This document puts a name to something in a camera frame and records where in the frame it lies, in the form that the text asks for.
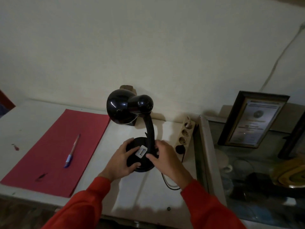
red sweater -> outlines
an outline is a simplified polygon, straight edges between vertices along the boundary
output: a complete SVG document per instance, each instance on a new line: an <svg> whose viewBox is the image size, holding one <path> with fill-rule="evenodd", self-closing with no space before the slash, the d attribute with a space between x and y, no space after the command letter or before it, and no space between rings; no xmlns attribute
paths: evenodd
<svg viewBox="0 0 305 229"><path fill-rule="evenodd" d="M96 177L85 191L75 194L43 229L94 229L101 217L102 200L109 190L110 181ZM215 196L205 192L198 181L193 180L181 195L191 213L194 229L245 229L233 212L223 206Z"/></svg>

red paper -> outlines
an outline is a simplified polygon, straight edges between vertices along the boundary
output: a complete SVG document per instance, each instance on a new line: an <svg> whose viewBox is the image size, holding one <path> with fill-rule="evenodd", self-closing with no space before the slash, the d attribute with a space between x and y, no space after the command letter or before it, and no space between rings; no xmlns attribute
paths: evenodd
<svg viewBox="0 0 305 229"><path fill-rule="evenodd" d="M108 115L66 109L1 183L70 197L108 123ZM78 134L72 162L64 168Z"/></svg>

blue pen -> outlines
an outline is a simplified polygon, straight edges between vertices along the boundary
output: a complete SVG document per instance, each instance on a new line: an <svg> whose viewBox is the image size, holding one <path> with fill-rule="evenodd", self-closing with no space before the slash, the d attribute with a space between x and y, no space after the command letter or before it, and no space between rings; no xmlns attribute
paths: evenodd
<svg viewBox="0 0 305 229"><path fill-rule="evenodd" d="M77 136L77 138L76 138L76 140L75 140L75 142L74 142L73 148L72 148L72 150L71 150L71 153L68 155L68 158L67 158L67 160L66 160L66 163L65 163L64 168L68 168L68 167L69 167L69 165L70 165L70 163L71 163L71 161L72 161L72 158L73 158L73 152L74 152L74 150L75 150L75 147L76 147L76 145L77 145L77 142L78 142L78 139L79 139L80 136L81 136L81 134L79 134L79 135Z"/></svg>

table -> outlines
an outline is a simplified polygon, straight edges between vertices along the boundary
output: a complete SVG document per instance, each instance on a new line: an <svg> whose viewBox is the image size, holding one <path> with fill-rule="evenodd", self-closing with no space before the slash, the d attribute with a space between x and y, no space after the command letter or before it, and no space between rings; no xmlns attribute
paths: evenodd
<svg viewBox="0 0 305 229"><path fill-rule="evenodd" d="M269 177L270 169L283 160L277 157L289 133L268 131L259 148L240 148L217 145L226 119L201 117L204 132L206 158L210 186L218 199L231 209L248 228L301 228L304 222L305 198L267 193L253 187L251 173ZM225 173L217 169L215 149L229 157L233 171Z"/></svg>
<svg viewBox="0 0 305 229"><path fill-rule="evenodd" d="M30 150L50 128L65 109L107 114L90 110L27 100L0 119L0 179ZM152 120L156 139L176 143L182 124ZM145 136L146 128L139 118L135 127L110 122L97 146L74 193L85 190L106 166L112 154L123 141L131 137ZM20 148L16 151L12 144ZM185 168L196 178L194 148L191 143L184 162ZM52 196L30 190L0 184L0 195L53 206L64 206L69 198ZM111 190L103 200L103 215L144 221L175 228L191 228L190 214L180 191L168 189L161 173L153 168L145 173L134 172L111 184Z"/></svg>

red stain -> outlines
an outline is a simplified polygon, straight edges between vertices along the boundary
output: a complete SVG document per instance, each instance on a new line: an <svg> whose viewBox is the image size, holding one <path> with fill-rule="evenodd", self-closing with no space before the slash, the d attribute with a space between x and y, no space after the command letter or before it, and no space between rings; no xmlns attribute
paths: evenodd
<svg viewBox="0 0 305 229"><path fill-rule="evenodd" d="M19 151L19 148L18 148L17 146L15 146L15 145L14 145L14 149L15 149L16 151Z"/></svg>

